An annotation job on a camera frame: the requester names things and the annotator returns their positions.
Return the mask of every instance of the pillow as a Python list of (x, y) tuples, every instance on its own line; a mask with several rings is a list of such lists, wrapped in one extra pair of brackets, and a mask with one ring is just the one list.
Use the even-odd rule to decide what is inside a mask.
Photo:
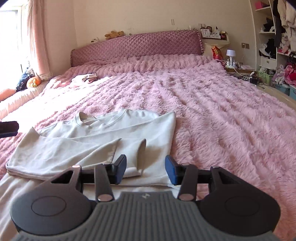
[(8, 97), (15, 94), (16, 89), (5, 89), (0, 92), (0, 101), (7, 99)]
[(28, 80), (32, 77), (34, 77), (34, 75), (27, 68), (26, 71), (20, 77), (20, 81), (17, 83), (17, 87), (16, 87), (17, 92), (21, 91), (21, 90), (25, 90), (27, 88), (26, 85), (27, 85)]

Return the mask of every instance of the sheer curtain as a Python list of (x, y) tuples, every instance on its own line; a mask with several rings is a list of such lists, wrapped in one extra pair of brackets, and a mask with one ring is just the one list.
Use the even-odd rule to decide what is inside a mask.
[(28, 1), (28, 36), (33, 70), (42, 79), (51, 76), (44, 39), (44, 0)]

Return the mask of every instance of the gray ribbed surface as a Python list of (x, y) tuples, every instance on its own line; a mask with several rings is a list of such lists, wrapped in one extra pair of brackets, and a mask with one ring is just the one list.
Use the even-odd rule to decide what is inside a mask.
[(99, 203), (91, 217), (66, 234), (37, 237), (25, 233), (19, 241), (279, 241), (271, 232), (258, 237), (236, 237), (210, 226), (192, 202), (176, 200), (171, 192), (122, 193), (110, 203)]

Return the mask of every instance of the orange plush toy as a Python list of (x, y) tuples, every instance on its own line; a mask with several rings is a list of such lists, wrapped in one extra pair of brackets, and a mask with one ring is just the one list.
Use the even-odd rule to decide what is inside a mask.
[(40, 85), (40, 83), (41, 83), (41, 79), (38, 76), (34, 76), (28, 80), (27, 88), (37, 87), (38, 85)]
[(120, 32), (111, 31), (110, 34), (105, 34), (105, 37), (106, 37), (106, 40), (108, 40), (108, 39), (113, 39), (113, 38), (121, 37), (123, 35), (124, 35), (124, 32), (123, 31), (120, 31)]

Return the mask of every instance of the pink headboard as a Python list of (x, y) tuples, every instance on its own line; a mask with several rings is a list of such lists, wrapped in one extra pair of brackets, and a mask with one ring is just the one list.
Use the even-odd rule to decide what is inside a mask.
[(118, 37), (74, 49), (71, 52), (71, 66), (125, 56), (202, 53), (201, 38), (195, 30), (163, 31)]

